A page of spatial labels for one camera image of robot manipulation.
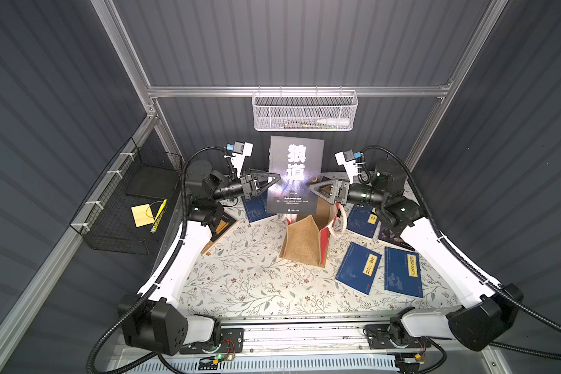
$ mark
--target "black wire basket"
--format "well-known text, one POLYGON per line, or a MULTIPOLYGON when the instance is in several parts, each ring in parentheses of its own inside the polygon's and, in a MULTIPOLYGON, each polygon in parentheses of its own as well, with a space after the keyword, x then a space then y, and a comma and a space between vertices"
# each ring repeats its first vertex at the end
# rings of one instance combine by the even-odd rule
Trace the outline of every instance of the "black wire basket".
POLYGON ((180 193, 179 174, 181 160, 178 154, 167 153, 149 148, 135 148, 123 161, 119 170, 113 172, 110 182, 97 199, 100 203, 91 203, 90 213, 81 226, 71 224, 85 243, 93 250, 125 252, 148 255, 160 249, 174 211, 176 197, 180 193), (159 198, 129 194, 130 185, 138 173, 146 169, 169 170, 176 173, 174 185, 167 189, 167 196, 159 198), (136 227, 131 208, 138 205, 152 205, 152 213, 157 214, 163 198, 168 199, 162 218, 155 232, 152 225, 136 227))

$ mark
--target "white wire basket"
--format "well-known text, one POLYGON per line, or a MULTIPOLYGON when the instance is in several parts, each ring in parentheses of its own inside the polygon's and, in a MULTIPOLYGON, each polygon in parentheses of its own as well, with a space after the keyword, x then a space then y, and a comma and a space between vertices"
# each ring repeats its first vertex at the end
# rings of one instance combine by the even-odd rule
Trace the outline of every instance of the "white wire basket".
POLYGON ((342 89, 266 89, 254 91, 257 131, 350 131, 358 100, 342 89))

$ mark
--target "vent grille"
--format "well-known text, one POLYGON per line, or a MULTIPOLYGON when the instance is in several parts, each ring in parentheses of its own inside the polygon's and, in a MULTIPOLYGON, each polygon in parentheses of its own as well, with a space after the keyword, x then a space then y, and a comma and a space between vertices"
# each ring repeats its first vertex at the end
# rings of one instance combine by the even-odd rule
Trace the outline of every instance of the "vent grille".
MULTIPOLYGON (((350 354, 350 355, 293 355, 278 357, 237 357, 233 361, 218 364, 217 369, 197 370, 199 358, 169 358, 168 362, 184 373, 253 373, 265 372, 298 372, 310 370, 388 370, 396 372, 395 357, 382 354, 350 354)), ((134 369, 136 373, 168 372, 157 358, 153 358, 134 369)))

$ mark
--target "zip tie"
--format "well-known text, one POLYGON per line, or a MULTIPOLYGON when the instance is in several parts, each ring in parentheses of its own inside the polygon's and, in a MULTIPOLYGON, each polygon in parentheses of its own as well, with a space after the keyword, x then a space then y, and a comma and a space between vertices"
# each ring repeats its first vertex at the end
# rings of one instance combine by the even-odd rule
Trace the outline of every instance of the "zip tie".
POLYGON ((127 156, 131 156, 131 160, 135 161, 135 153, 119 153, 119 154, 126 154, 127 156))
POLYGON ((118 174, 118 175, 121 177, 121 181, 122 181, 122 174, 121 174, 121 171, 120 171, 120 170, 110 170, 110 171, 107 171, 106 173, 107 173, 107 174, 108 174, 108 173, 116 173, 116 174, 118 174))
POLYGON ((96 201, 86 201, 85 203, 86 203, 86 204, 96 204, 97 206, 100 207, 101 210, 104 210, 104 207, 102 206, 102 202, 99 201, 99 200, 96 200, 96 201))
POLYGON ((71 226, 81 226, 82 228, 87 228, 87 231, 90 231, 90 226, 87 224, 87 222, 83 222, 83 223, 71 223, 71 226))

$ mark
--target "mounting plate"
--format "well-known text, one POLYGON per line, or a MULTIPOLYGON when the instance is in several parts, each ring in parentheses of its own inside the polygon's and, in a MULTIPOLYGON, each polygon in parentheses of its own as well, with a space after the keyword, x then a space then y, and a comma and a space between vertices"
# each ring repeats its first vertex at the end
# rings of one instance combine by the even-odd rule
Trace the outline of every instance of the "mounting plate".
POLYGON ((234 352, 241 353, 243 351, 243 329, 242 328, 223 328, 221 331, 220 347, 215 351, 204 352, 202 348, 197 347, 195 344, 187 344, 180 348, 179 354, 219 354, 227 353, 228 343, 227 340, 233 342, 234 352))
MULTIPOLYGON (((390 324, 375 324, 375 325, 366 325, 366 327, 364 328, 365 330, 369 331, 369 332, 373 332, 373 334, 371 335, 375 335, 375 336, 369 336, 368 335, 368 345, 370 346, 370 349, 394 349, 396 348, 392 343, 391 343, 391 337, 390 334, 388 332, 390 324)), ((409 344, 407 347, 402 347, 402 348, 419 348, 419 345, 417 342, 413 342, 412 344, 409 344)))

